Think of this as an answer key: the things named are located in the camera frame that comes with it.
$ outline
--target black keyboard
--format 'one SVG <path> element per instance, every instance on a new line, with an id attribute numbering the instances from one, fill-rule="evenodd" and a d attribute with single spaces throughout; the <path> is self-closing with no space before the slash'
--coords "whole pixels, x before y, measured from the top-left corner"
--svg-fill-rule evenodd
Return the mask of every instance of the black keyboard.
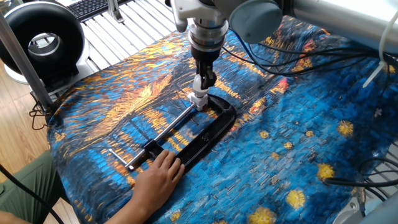
<path id="1" fill-rule="evenodd" d="M 120 5 L 127 1 L 130 0 L 118 0 L 118 4 Z M 108 2 L 106 0 L 82 0 L 71 4 L 67 8 L 80 22 L 84 22 L 104 11 L 107 11 Z"/>

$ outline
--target finger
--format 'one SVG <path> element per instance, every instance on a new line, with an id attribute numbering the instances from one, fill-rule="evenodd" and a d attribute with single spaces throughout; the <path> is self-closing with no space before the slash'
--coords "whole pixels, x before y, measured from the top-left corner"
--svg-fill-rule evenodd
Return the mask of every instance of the finger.
<path id="1" fill-rule="evenodd" d="M 176 158 L 173 165 L 170 167 L 169 171 L 167 171 L 167 174 L 169 175 L 170 178 L 173 178 L 175 173 L 178 171 L 181 165 L 181 159 Z"/>
<path id="2" fill-rule="evenodd" d="M 175 153 L 169 152 L 169 154 L 166 156 L 166 158 L 164 159 L 164 161 L 160 167 L 165 170 L 168 170 L 170 168 L 170 166 L 172 165 L 174 157 L 175 157 Z"/>
<path id="3" fill-rule="evenodd" d="M 169 150 L 163 150 L 155 159 L 154 163 L 152 164 L 152 166 L 155 167 L 160 167 L 164 161 L 164 159 L 167 157 L 167 155 L 169 154 Z"/>
<path id="4" fill-rule="evenodd" d="M 173 182 L 174 184 L 177 184 L 177 183 L 180 181 L 182 175 L 184 174 L 184 170 L 185 170 L 185 165 L 184 165 L 184 164 L 181 164 L 181 165 L 180 165 L 180 168 L 179 168 L 179 170 L 178 170 L 177 175 L 175 175 L 175 177 L 174 177 L 173 180 L 172 180 L 172 182 Z"/>

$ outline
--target blue patterned cloth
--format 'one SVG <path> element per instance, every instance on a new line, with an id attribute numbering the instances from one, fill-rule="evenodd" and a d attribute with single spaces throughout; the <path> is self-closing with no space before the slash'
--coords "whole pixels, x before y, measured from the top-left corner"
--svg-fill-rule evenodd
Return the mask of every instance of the blue patterned cloth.
<path id="1" fill-rule="evenodd" d="M 353 45 L 289 17 L 264 43 L 294 51 Z M 245 57 L 232 33 L 225 47 Z M 298 57 L 259 45 L 253 51 L 273 63 Z M 314 56 L 278 69 L 295 71 L 331 59 Z M 353 189 L 322 179 L 354 180 L 358 164 L 383 156 L 398 132 L 395 68 L 381 96 L 385 72 L 362 88 L 378 59 L 331 70 L 357 60 L 285 78 L 222 51 L 210 93 L 230 102 L 238 118 L 149 222 L 331 223 Z M 195 69 L 187 34 L 173 33 L 76 83 L 56 102 L 57 110 L 47 115 L 48 140 L 82 223 L 104 223 L 131 198 L 137 174 L 151 161 L 128 172 L 108 149 L 132 159 L 187 107 Z M 376 107 L 380 113 L 374 117 Z M 209 108 L 195 113 L 163 139 L 163 148 L 180 151 L 215 116 Z"/>

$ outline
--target person's arm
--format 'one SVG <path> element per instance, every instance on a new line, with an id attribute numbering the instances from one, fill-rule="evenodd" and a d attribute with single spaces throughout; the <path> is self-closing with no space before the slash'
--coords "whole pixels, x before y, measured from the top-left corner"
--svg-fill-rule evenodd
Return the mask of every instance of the person's arm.
<path id="1" fill-rule="evenodd" d="M 154 163 L 137 176 L 130 201 L 105 224 L 142 224 L 170 197 L 184 173 L 175 153 L 163 150 Z"/>
<path id="2" fill-rule="evenodd" d="M 9 212 L 0 211 L 0 224 L 30 224 Z"/>

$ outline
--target black c-clamp frame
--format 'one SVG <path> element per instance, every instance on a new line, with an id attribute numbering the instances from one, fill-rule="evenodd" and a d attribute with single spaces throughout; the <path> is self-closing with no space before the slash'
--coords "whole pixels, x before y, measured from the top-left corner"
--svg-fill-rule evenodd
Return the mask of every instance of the black c-clamp frame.
<path id="1" fill-rule="evenodd" d="M 200 159 L 204 158 L 210 149 L 229 131 L 236 119 L 236 111 L 232 105 L 226 100 L 215 96 L 208 95 L 208 106 L 219 113 L 219 116 L 207 126 L 195 139 L 185 146 L 176 158 L 181 159 L 181 163 L 185 165 L 185 172 L 188 172 Z M 182 114 L 180 114 L 172 123 L 170 123 L 156 138 L 148 140 L 142 150 L 129 162 L 126 162 L 112 149 L 109 152 L 114 154 L 124 166 L 133 171 L 137 169 L 147 159 L 155 159 L 164 149 L 158 142 L 169 133 L 182 119 L 184 119 L 192 109 L 196 107 L 194 104 L 189 106 Z"/>

